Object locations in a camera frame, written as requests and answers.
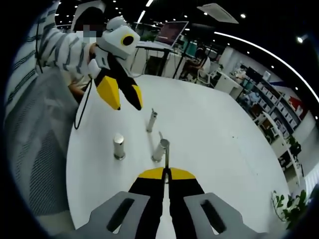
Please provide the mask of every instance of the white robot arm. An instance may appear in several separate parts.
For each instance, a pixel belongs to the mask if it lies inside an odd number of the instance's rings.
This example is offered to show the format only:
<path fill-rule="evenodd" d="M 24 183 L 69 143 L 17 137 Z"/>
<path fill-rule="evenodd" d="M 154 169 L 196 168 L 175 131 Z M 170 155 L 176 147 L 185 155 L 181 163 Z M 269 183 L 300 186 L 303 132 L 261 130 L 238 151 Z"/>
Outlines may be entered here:
<path fill-rule="evenodd" d="M 142 93 L 123 65 L 139 40 L 140 36 L 120 16 L 111 19 L 102 37 L 97 38 L 95 58 L 89 69 L 100 97 L 115 110 L 121 108 L 119 89 L 136 109 L 143 107 Z"/>

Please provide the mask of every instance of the metal peg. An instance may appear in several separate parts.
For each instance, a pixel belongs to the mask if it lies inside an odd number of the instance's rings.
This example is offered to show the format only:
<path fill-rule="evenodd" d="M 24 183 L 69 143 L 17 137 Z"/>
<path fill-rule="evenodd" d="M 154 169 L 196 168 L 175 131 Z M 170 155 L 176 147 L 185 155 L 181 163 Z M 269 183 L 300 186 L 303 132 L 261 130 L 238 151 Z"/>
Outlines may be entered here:
<path fill-rule="evenodd" d="M 114 144 L 114 157 L 118 160 L 122 160 L 125 157 L 124 152 L 124 137 L 123 135 L 117 133 L 113 139 Z"/>
<path fill-rule="evenodd" d="M 153 130 L 153 126 L 154 126 L 154 123 L 155 123 L 155 120 L 156 120 L 156 117 L 158 116 L 158 114 L 152 109 L 152 114 L 151 114 L 151 118 L 150 118 L 150 121 L 149 121 L 149 124 L 146 128 L 146 131 L 147 132 L 152 132 Z"/>
<path fill-rule="evenodd" d="M 169 147 L 169 141 L 167 139 L 161 139 L 156 150 L 153 153 L 152 160 L 155 162 L 161 162 L 163 155 Z"/>

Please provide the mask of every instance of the air vent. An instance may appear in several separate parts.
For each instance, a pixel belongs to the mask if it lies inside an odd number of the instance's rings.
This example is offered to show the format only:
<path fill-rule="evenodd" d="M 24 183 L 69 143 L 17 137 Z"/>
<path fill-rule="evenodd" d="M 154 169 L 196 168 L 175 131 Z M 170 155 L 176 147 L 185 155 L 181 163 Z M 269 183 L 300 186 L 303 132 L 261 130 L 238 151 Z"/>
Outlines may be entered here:
<path fill-rule="evenodd" d="M 238 24 L 239 22 L 229 14 L 225 9 L 216 3 L 210 3 L 197 7 L 199 10 L 206 12 L 211 17 L 220 22 L 228 22 Z"/>

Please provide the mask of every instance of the ceiling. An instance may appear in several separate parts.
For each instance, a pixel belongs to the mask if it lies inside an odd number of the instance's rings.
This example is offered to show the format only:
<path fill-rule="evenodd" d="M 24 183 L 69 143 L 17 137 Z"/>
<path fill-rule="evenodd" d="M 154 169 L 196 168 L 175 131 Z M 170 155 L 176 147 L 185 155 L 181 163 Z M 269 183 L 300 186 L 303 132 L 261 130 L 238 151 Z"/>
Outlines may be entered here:
<path fill-rule="evenodd" d="M 75 6 L 89 0 L 61 0 L 56 16 L 57 25 L 70 24 Z M 233 35 L 274 53 L 291 65 L 309 83 L 319 95 L 319 28 L 315 26 L 316 8 L 314 1 L 303 0 L 154 0 L 146 7 L 148 0 L 103 0 L 106 3 L 105 21 L 123 15 L 128 22 L 136 22 L 143 10 L 146 11 L 141 23 L 187 20 L 215 27 L 218 32 Z M 228 11 L 239 24 L 222 23 L 204 15 L 197 6 L 218 3 Z M 307 35 L 302 44 L 297 42 L 298 36 Z M 225 36 L 215 36 L 216 47 L 231 47 L 247 54 L 277 74 L 292 89 L 298 88 L 296 94 L 319 116 L 319 103 L 300 80 L 283 63 L 247 43 Z"/>

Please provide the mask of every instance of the white round table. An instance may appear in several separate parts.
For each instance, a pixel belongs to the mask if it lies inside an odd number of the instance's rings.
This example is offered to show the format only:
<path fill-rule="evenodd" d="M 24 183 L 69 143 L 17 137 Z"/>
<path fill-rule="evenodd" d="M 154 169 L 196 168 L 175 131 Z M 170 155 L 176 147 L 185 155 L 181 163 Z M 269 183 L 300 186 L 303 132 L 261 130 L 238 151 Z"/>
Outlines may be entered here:
<path fill-rule="evenodd" d="M 106 200 L 128 191 L 144 170 L 164 166 L 164 157 L 160 163 L 151 160 L 161 131 L 170 141 L 171 167 L 194 174 L 205 193 L 237 209 L 251 229 L 267 232 L 274 218 L 271 192 L 289 190 L 275 153 L 245 111 L 229 95 L 201 85 L 148 75 L 136 82 L 143 94 L 141 111 L 122 93 L 121 110 L 114 111 L 93 84 L 81 125 L 71 132 L 66 183 L 75 228 Z M 147 133 L 152 108 L 158 118 Z M 113 156 L 117 132 L 125 138 L 122 161 Z M 166 194 L 157 238 L 175 237 L 168 209 Z"/>

